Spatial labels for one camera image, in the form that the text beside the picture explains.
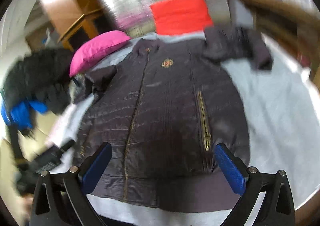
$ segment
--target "bed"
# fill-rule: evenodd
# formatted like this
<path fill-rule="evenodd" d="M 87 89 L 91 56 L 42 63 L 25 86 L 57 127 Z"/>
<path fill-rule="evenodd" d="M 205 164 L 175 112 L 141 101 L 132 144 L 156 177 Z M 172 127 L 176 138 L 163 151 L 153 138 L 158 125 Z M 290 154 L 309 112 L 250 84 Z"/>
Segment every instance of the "bed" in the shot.
<path fill-rule="evenodd" d="M 202 38 L 203 32 L 182 36 L 160 36 L 150 33 L 144 39 L 161 39 L 167 43 Z M 308 80 L 308 69 L 303 69 L 273 39 L 264 36 L 273 57 L 271 73 L 252 71 L 246 59 L 222 63 L 236 85 L 244 103 L 250 135 L 250 165 L 265 173 L 279 169 L 287 172 L 295 209 L 303 206 L 319 189 L 320 174 L 320 98 L 316 87 Z M 130 40 L 123 48 L 103 59 L 94 69 L 117 64 L 131 52 L 140 38 Z M 60 118 L 60 136 L 52 140 L 61 145 L 68 138 L 76 140 L 81 119 L 93 101 L 90 95 Z M 63 165 L 52 173 L 65 172 L 71 166 L 72 150 L 63 157 Z M 134 206 L 120 201 L 87 196 L 96 212 L 105 217 L 135 225 L 220 225 L 229 210 L 211 213 L 171 213 L 160 209 Z M 253 223 L 263 200 L 263 193 L 247 221 Z"/>

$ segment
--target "jacket sleeve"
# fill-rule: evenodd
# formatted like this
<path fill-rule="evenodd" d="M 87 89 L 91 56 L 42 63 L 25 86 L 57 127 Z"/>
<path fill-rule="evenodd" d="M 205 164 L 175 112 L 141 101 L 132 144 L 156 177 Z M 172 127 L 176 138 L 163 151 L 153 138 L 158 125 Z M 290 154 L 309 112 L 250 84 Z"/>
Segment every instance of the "jacket sleeve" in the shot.
<path fill-rule="evenodd" d="M 205 56 L 215 62 L 249 58 L 256 69 L 271 70 L 273 59 L 269 49 L 255 30 L 232 25 L 208 27 L 204 30 Z"/>
<path fill-rule="evenodd" d="M 117 68 L 114 65 L 101 68 L 95 71 L 89 71 L 84 75 L 82 88 L 76 95 L 74 103 L 78 103 L 89 96 L 92 92 L 95 94 L 95 102 L 101 94 L 107 89 L 109 83 L 117 73 Z"/>
<path fill-rule="evenodd" d="M 83 144 L 89 137 L 90 130 L 93 126 L 94 119 L 91 116 L 92 106 L 86 111 L 84 117 L 81 121 L 79 131 L 77 133 L 76 144 L 73 146 L 74 153 L 72 159 L 72 165 L 80 166 L 83 162 L 83 154 L 85 153 L 85 148 Z"/>

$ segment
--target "metal bolt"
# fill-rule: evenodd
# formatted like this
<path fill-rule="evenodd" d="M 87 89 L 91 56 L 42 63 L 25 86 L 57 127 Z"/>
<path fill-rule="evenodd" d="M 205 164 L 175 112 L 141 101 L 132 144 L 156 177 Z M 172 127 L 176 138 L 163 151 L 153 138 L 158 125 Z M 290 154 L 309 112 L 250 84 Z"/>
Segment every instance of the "metal bolt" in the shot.
<path fill-rule="evenodd" d="M 71 167 L 69 170 L 70 173 L 75 173 L 77 171 L 78 171 L 78 167 L 76 167 L 76 166 Z"/>
<path fill-rule="evenodd" d="M 258 169 L 256 169 L 254 166 L 250 166 L 249 167 L 249 172 L 250 173 L 256 173 L 258 171 Z"/>
<path fill-rule="evenodd" d="M 47 171 L 47 170 L 43 170 L 43 171 L 41 172 L 41 176 L 42 176 L 42 177 L 45 177 L 47 174 L 48 174 L 48 171 Z"/>
<path fill-rule="evenodd" d="M 280 174 L 281 176 L 285 176 L 285 170 L 279 170 L 279 174 Z"/>

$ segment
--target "blue object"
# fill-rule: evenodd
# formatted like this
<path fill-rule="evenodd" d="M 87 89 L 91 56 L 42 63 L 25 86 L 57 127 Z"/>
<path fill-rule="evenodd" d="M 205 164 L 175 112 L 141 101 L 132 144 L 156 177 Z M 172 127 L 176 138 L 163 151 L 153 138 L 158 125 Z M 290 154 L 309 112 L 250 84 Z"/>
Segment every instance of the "blue object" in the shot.
<path fill-rule="evenodd" d="M 107 143 L 82 176 L 81 190 L 83 194 L 92 193 L 112 157 L 112 147 Z"/>
<path fill-rule="evenodd" d="M 17 124 L 18 130 L 31 129 L 32 124 L 30 120 L 30 107 L 38 111 L 41 114 L 44 114 L 48 111 L 48 108 L 45 104 L 40 101 L 22 101 L 16 105 L 8 114 L 5 109 L 4 103 L 1 106 L 1 116 L 7 126 L 10 126 L 13 122 Z"/>
<path fill-rule="evenodd" d="M 215 159 L 235 194 L 244 194 L 246 180 L 228 154 L 219 145 L 214 148 Z"/>
<path fill-rule="evenodd" d="M 38 111 L 40 114 L 44 114 L 48 111 L 48 107 L 40 101 L 29 101 L 29 104 L 35 111 Z"/>

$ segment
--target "blue gripper pad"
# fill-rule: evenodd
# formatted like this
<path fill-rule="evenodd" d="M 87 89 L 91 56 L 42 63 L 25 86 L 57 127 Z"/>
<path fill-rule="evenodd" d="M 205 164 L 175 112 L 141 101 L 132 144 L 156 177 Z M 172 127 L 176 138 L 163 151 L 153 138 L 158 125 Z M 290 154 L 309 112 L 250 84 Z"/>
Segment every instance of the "blue gripper pad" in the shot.
<path fill-rule="evenodd" d="M 214 148 L 215 159 L 235 194 L 242 195 L 246 188 L 247 178 L 234 163 L 236 157 L 224 144 L 217 144 Z"/>
<path fill-rule="evenodd" d="M 109 143 L 103 143 L 90 158 L 90 166 L 81 175 L 81 190 L 83 194 L 92 193 L 97 186 L 103 172 L 112 157 L 112 147 Z"/>

